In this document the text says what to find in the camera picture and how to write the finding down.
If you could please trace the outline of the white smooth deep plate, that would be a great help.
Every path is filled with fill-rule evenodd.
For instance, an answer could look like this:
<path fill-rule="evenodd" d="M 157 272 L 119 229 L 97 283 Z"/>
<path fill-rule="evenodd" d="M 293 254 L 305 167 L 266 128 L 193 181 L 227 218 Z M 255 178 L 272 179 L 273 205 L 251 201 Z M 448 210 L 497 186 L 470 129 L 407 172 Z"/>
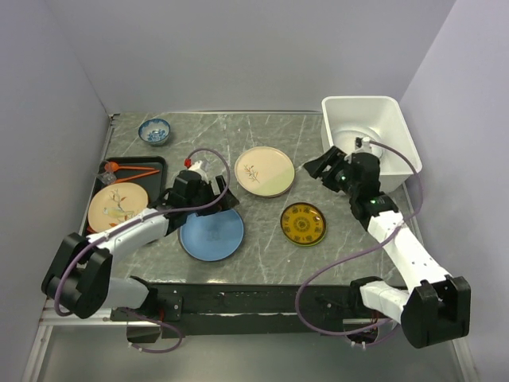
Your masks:
<path fill-rule="evenodd" d="M 364 139 L 367 141 L 382 142 L 381 137 L 371 128 L 367 127 L 346 127 L 332 131 L 332 142 L 334 146 L 338 147 L 346 154 L 356 152 L 360 148 L 357 141 L 362 142 Z"/>

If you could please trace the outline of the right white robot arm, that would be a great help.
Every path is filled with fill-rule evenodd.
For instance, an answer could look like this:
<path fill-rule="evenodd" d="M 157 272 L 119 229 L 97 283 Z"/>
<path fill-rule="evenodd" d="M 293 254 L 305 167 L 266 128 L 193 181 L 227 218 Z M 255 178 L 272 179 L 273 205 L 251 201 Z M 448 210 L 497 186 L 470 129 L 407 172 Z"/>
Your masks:
<path fill-rule="evenodd" d="M 345 193 L 352 215 L 384 250 L 406 289 L 377 277 L 350 285 L 348 308 L 357 317 L 373 310 L 398 323 L 416 349 L 466 337 L 470 330 L 471 287 L 453 277 L 424 248 L 393 200 L 381 190 L 380 160 L 369 152 L 346 154 L 333 146 L 304 164 L 310 177 Z"/>

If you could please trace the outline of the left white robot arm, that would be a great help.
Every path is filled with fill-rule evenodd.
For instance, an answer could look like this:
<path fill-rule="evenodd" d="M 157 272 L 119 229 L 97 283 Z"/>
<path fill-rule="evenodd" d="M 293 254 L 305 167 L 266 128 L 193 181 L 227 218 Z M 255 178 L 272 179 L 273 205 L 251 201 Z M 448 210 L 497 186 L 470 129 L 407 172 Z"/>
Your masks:
<path fill-rule="evenodd" d="M 183 226 L 188 216 L 209 216 L 233 209 L 239 200 L 229 188 L 229 175 L 216 177 L 219 193 L 196 170 L 182 170 L 173 186 L 130 218 L 105 232 L 66 236 L 41 284 L 61 317 L 89 318 L 104 306 L 127 308 L 142 320 L 163 311 L 156 289 L 137 277 L 113 280 L 116 260 Z"/>

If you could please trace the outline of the white plastic bin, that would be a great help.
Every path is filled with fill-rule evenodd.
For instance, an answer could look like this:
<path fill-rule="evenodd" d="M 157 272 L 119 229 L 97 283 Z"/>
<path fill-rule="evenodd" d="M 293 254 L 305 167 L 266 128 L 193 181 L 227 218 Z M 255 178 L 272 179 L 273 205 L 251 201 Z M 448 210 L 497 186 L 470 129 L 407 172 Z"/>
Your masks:
<path fill-rule="evenodd" d="M 417 171 L 422 161 L 399 103 L 389 96 L 329 96 L 321 102 L 323 150 L 331 146 L 350 154 L 355 139 L 370 138 L 403 154 Z"/>

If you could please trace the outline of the blue plate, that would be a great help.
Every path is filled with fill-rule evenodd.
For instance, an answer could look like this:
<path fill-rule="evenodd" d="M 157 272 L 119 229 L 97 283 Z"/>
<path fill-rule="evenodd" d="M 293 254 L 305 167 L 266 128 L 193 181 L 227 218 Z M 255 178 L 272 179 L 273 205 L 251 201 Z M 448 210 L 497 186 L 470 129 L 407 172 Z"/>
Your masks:
<path fill-rule="evenodd" d="M 209 216 L 190 215 L 179 229 L 182 248 L 194 259 L 216 262 L 233 255 L 244 237 L 242 217 L 234 209 Z"/>

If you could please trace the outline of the cream plate with twig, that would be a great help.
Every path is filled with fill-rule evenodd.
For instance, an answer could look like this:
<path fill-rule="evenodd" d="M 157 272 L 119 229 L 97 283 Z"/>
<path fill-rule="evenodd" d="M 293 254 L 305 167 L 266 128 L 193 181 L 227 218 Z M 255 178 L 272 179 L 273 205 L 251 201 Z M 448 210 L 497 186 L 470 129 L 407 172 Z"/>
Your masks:
<path fill-rule="evenodd" d="M 234 172 L 240 186 L 258 197 L 282 195 L 295 179 L 291 159 L 281 150 L 269 146 L 256 146 L 241 153 Z"/>

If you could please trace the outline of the yellow patterned plate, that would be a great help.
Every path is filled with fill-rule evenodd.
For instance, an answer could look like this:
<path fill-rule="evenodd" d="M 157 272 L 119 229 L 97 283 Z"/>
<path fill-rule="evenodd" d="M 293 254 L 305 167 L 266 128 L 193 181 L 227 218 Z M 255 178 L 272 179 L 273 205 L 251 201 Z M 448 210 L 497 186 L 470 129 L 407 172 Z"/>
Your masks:
<path fill-rule="evenodd" d="M 324 214 L 310 203 L 297 202 L 287 206 L 279 222 L 284 237 L 302 247 L 317 245 L 327 232 Z"/>

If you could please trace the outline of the black tray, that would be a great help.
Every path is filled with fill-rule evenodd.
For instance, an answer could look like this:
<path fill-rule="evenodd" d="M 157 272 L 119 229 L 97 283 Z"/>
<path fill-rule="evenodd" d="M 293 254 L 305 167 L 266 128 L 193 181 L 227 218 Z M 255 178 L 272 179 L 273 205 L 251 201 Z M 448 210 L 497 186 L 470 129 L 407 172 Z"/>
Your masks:
<path fill-rule="evenodd" d="M 99 170 L 97 172 L 101 173 L 104 169 L 104 164 L 106 161 L 112 161 L 117 162 L 118 164 L 123 164 L 125 166 L 147 166 L 147 167 L 153 167 L 156 170 L 160 170 L 160 173 L 157 173 L 155 175 L 151 175 L 148 177 L 142 177 L 139 179 L 135 179 L 132 182 L 134 184 L 140 185 L 147 193 L 149 198 L 149 203 L 152 201 L 155 201 L 155 199 L 159 196 L 159 194 L 163 191 L 166 184 L 166 175 L 167 175 L 167 164 L 166 160 L 160 156 L 152 156 L 152 157 L 110 157 L 104 161 L 102 161 L 99 165 Z M 124 177 L 130 177 L 139 173 L 144 173 L 147 170 L 119 170 L 115 172 L 115 176 L 117 179 L 124 178 Z M 101 189 L 107 187 L 108 185 L 104 185 L 101 183 L 97 178 L 95 179 L 95 183 L 92 190 L 92 197 L 97 194 L 98 191 Z M 81 228 L 81 233 L 83 235 L 89 235 L 93 232 L 88 224 L 87 214 L 85 216 L 84 226 Z"/>

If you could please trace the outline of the blue white porcelain bowl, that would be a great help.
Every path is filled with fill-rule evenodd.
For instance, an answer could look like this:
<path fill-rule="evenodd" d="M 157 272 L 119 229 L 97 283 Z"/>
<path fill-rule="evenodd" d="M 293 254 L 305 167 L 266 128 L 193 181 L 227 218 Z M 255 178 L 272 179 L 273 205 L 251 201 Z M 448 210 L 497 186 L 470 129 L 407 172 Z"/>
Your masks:
<path fill-rule="evenodd" d="M 171 126 L 164 119 L 149 119 L 138 128 L 138 137 L 151 146 L 164 146 L 170 133 Z"/>

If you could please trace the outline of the orange chopstick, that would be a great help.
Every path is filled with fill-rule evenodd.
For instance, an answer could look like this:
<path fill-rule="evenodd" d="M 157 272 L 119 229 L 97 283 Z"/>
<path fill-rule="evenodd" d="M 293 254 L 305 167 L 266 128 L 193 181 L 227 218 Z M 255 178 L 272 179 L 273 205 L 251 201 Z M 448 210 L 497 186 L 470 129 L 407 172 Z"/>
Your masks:
<path fill-rule="evenodd" d="M 160 173 L 160 170 L 146 171 L 144 173 L 139 173 L 139 174 L 136 174 L 136 175 L 133 175 L 133 176 L 130 176 L 130 177 L 119 178 L 113 184 L 133 181 L 135 179 L 139 179 L 139 178 L 142 178 L 142 177 L 148 177 L 148 176 L 151 176 L 151 175 L 155 175 L 157 173 Z"/>

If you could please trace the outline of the black base beam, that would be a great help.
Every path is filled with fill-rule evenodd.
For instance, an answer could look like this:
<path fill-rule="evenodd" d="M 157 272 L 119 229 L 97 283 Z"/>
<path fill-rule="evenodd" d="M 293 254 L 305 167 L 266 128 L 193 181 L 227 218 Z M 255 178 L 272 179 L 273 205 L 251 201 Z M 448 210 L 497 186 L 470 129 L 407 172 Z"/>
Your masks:
<path fill-rule="evenodd" d="M 345 285 L 224 283 L 147 283 L 149 295 L 141 306 L 116 306 L 111 318 L 131 325 L 142 317 L 165 323 L 163 338 L 175 337 L 175 326 L 185 336 L 305 333 L 312 325 L 342 331 L 374 320 L 381 313 L 362 306 Z"/>

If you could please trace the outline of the cream plate with bird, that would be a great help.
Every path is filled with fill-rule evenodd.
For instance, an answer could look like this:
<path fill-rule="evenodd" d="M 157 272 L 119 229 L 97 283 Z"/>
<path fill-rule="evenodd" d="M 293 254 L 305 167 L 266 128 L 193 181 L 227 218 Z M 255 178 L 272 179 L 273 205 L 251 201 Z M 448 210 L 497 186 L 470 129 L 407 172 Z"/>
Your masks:
<path fill-rule="evenodd" d="M 148 193 L 132 182 L 109 185 L 91 199 L 87 212 L 90 229 L 102 232 L 138 215 L 149 203 Z"/>

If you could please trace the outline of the orange spoon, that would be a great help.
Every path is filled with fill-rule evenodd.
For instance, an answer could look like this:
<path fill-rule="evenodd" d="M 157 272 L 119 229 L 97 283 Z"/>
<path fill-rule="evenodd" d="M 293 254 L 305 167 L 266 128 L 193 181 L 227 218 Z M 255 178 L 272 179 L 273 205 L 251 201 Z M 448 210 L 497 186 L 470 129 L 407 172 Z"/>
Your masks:
<path fill-rule="evenodd" d="M 104 169 L 109 172 L 116 172 L 119 170 L 147 170 L 154 171 L 155 168 L 147 167 L 147 166 L 125 166 L 123 164 L 118 164 L 117 162 L 106 161 L 104 164 Z"/>

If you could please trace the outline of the clear plastic cup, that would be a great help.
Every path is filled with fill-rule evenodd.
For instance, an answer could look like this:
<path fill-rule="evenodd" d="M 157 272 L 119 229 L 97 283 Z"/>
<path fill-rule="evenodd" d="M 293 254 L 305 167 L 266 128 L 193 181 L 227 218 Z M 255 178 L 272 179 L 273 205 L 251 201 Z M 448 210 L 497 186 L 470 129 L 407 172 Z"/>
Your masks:
<path fill-rule="evenodd" d="M 96 175 L 97 179 L 104 185 L 112 185 L 116 182 L 117 178 L 112 171 L 104 170 Z"/>

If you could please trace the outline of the aluminium rail frame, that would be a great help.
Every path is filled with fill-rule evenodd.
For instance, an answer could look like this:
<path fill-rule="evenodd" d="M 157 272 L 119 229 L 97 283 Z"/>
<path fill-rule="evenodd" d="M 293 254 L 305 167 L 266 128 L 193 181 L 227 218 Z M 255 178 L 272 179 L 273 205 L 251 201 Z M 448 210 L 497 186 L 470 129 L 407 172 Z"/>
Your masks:
<path fill-rule="evenodd" d="M 47 299 L 41 311 L 41 316 L 38 322 L 37 333 L 30 351 L 30 355 L 25 366 L 25 371 L 21 381 L 37 381 L 41 372 L 43 361 L 47 348 L 49 347 L 50 338 L 53 330 L 56 327 L 70 327 L 70 326 L 154 326 L 153 323 L 147 321 L 139 321 L 134 318 L 127 318 L 121 321 L 114 321 L 111 318 L 111 309 L 99 309 L 95 314 L 86 319 L 78 318 L 75 315 L 61 317 L 59 316 L 53 306 L 53 300 Z"/>

